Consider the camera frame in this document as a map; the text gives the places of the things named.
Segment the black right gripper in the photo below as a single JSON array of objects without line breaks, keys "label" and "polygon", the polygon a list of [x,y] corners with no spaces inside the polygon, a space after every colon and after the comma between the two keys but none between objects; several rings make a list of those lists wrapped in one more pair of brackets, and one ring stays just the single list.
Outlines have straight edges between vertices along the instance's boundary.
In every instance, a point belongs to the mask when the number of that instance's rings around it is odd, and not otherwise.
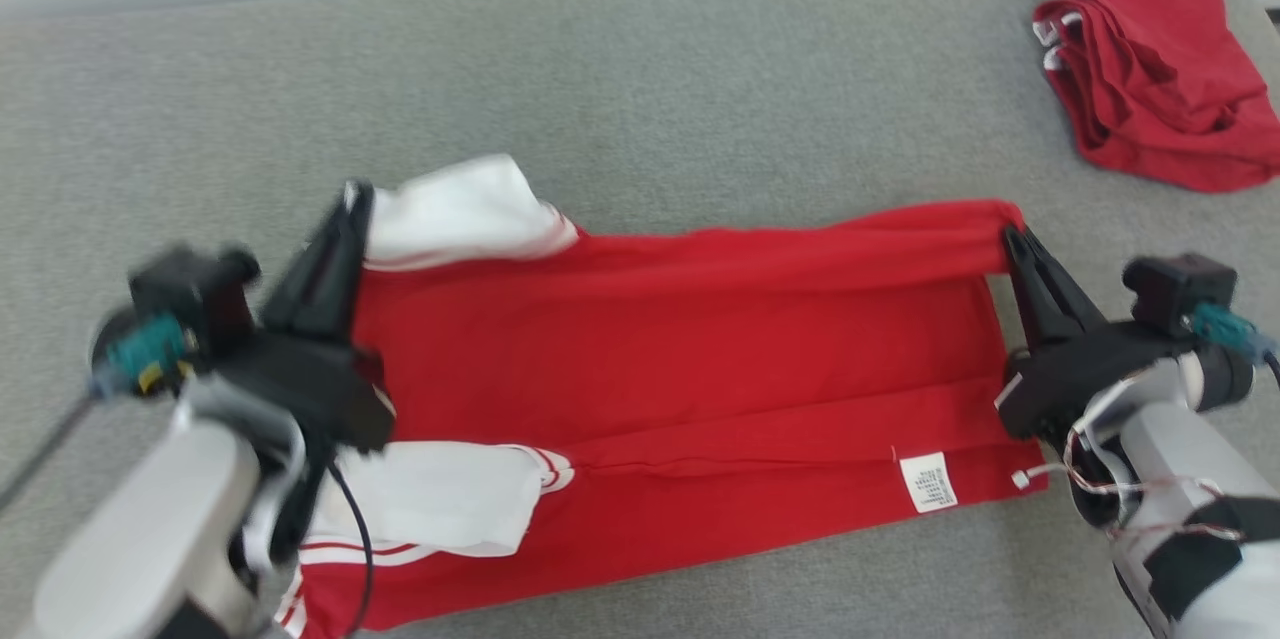
[{"label": "black right gripper", "polygon": [[1006,387],[996,400],[1011,438],[1046,437],[1055,426],[1075,423],[1100,392],[1198,346],[1190,336],[1170,337],[1134,321],[1106,325],[1033,232],[1005,225],[1002,242],[1028,348],[1009,356]]}]

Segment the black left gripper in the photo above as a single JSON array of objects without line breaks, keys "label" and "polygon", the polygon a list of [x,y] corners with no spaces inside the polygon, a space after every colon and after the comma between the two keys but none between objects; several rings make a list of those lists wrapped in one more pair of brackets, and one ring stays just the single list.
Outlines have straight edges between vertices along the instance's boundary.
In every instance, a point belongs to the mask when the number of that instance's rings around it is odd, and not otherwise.
[{"label": "black left gripper", "polygon": [[366,181],[343,184],[262,306],[262,327],[276,333],[256,333],[214,365],[233,387],[285,410],[303,429],[362,453],[383,451],[396,425],[381,357],[346,344],[375,197]]}]

